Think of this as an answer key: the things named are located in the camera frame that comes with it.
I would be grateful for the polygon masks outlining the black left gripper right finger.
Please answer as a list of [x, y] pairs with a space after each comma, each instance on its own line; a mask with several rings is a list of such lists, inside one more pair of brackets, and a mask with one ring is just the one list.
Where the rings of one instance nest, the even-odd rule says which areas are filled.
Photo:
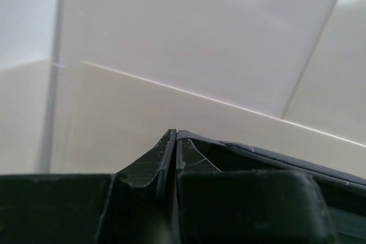
[[190, 139], [177, 142], [182, 243], [336, 243], [313, 178], [294, 170], [221, 171]]

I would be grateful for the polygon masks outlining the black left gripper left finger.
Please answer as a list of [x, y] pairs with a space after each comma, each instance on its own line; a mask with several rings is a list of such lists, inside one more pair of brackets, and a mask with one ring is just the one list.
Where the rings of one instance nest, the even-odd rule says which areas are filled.
[[2, 243], [151, 243], [169, 220], [176, 131], [115, 174], [1, 176]]

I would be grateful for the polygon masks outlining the dark grey checked pillowcase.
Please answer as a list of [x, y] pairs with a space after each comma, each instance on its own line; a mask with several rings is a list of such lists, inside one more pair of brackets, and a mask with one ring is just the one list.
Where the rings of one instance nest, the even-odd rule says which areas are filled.
[[186, 130], [177, 133], [177, 142], [221, 171], [292, 169], [310, 174], [320, 186], [341, 243], [365, 243], [365, 146], [328, 137], [313, 145], [263, 149]]

